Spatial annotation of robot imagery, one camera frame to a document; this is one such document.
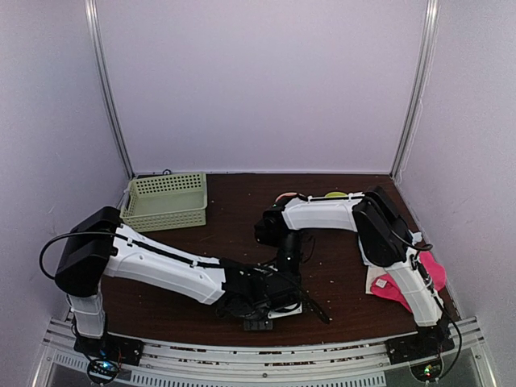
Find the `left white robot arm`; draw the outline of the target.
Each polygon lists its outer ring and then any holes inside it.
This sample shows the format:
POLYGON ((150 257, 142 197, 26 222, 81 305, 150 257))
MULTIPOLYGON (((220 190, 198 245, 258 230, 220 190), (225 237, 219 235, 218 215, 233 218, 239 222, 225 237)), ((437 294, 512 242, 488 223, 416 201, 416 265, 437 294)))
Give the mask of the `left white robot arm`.
POLYGON ((282 241, 270 264, 249 264, 227 258, 205 257, 149 239, 120 218, 118 209, 105 206, 71 231, 50 239, 40 250, 64 241, 56 271, 43 274, 66 294, 75 331, 99 358, 116 349, 108 335, 102 306, 101 279, 128 279, 179 293, 219 314, 241 318, 251 328, 265 327, 272 318, 294 314, 307 304, 323 323, 327 313, 302 287, 299 266, 301 241, 296 231, 282 241))

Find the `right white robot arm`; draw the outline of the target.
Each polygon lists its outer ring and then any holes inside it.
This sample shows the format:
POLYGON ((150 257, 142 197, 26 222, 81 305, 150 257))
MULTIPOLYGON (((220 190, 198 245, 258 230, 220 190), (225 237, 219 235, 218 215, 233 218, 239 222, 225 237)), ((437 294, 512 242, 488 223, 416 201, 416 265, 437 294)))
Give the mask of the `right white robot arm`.
POLYGON ((383 268, 410 308, 418 329, 413 347, 419 355, 431 355, 450 339, 451 319, 424 261, 431 246, 420 244, 380 186, 336 197, 284 193, 254 226, 256 240, 276 248, 288 235, 311 229, 356 234, 365 263, 383 268))

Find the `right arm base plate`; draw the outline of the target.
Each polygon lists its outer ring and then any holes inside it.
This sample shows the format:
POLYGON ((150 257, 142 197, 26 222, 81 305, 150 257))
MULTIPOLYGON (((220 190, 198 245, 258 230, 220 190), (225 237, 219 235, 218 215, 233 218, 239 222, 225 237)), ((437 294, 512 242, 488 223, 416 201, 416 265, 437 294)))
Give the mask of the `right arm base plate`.
POLYGON ((408 363, 413 378, 431 383, 444 375, 442 354, 454 349, 455 343, 452 338, 438 341, 413 334, 388 339, 385 347, 391 364, 408 363))

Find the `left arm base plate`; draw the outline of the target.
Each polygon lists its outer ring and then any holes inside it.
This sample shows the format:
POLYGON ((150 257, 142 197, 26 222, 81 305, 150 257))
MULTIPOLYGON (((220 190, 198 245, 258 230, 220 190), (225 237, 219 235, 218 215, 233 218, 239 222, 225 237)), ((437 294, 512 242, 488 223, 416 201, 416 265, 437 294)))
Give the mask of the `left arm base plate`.
POLYGON ((122 366, 138 366, 143 355, 144 342, 122 336, 104 334, 100 339, 87 338, 75 333, 73 349, 87 360, 86 375, 96 385, 113 382, 122 372, 122 366))

